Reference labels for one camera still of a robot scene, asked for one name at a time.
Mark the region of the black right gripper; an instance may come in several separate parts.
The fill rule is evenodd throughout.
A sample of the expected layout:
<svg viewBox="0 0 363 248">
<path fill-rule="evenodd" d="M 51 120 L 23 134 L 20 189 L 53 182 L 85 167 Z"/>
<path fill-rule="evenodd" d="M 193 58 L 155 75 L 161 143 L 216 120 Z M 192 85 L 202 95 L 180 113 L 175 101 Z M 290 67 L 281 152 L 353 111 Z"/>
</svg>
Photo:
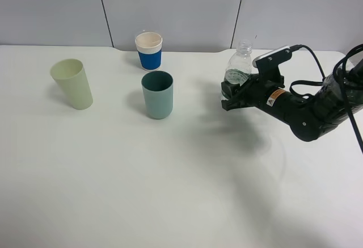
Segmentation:
<svg viewBox="0 0 363 248">
<path fill-rule="evenodd" d="M 250 107 L 270 109 L 280 96 L 286 94 L 284 81 L 282 75 L 277 81 L 263 81 L 258 74 L 250 75 L 242 85 L 224 80 L 221 83 L 222 108 L 225 111 Z"/>
</svg>

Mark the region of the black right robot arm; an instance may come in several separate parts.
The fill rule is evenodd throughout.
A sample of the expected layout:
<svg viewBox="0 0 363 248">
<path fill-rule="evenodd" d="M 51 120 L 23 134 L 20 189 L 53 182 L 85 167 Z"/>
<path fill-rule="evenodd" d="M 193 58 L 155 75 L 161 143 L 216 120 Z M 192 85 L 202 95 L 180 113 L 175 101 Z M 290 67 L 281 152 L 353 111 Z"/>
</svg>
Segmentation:
<svg viewBox="0 0 363 248">
<path fill-rule="evenodd" d="M 362 63 L 351 69 L 338 64 L 322 82 L 297 80 L 294 85 L 318 86 L 315 95 L 298 95 L 284 90 L 284 77 L 278 68 L 251 74 L 242 85 L 221 83 L 226 111 L 256 107 L 287 124 L 293 134 L 310 142 L 350 119 L 354 131 L 358 127 L 353 114 L 362 110 Z"/>
</svg>

